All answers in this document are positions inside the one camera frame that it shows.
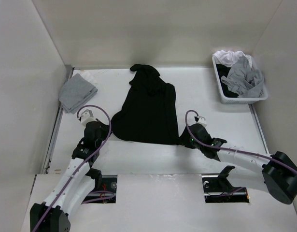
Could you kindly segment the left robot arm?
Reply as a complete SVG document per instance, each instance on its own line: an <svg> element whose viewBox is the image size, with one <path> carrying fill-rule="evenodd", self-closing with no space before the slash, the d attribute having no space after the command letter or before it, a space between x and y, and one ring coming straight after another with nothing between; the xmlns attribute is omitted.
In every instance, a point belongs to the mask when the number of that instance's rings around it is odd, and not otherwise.
<svg viewBox="0 0 297 232"><path fill-rule="evenodd" d="M72 214L89 192L98 192L102 187L101 171L92 166L110 134L110 126L98 120L86 123L84 136L59 183L42 203L35 203L30 209L32 232L70 231Z"/></svg>

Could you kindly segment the black tank top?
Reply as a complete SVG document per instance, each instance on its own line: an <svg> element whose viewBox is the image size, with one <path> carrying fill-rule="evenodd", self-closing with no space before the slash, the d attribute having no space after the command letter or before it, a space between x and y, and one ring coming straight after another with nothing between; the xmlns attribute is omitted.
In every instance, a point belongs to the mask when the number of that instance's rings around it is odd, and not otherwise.
<svg viewBox="0 0 297 232"><path fill-rule="evenodd" d="M124 141L178 145L176 91L150 65L130 67L134 78L122 108L111 119L112 133Z"/></svg>

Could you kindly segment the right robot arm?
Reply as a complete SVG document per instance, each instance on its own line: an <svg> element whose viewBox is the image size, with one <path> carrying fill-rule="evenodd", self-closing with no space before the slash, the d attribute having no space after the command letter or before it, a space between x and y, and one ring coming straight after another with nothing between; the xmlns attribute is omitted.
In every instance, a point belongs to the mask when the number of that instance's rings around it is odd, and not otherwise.
<svg viewBox="0 0 297 232"><path fill-rule="evenodd" d="M179 144L198 149L209 159L229 163L217 178L223 191L233 187L257 189L283 204L291 204L297 196L297 166L283 152L265 156L243 151L227 140L211 137L199 123L185 127Z"/></svg>

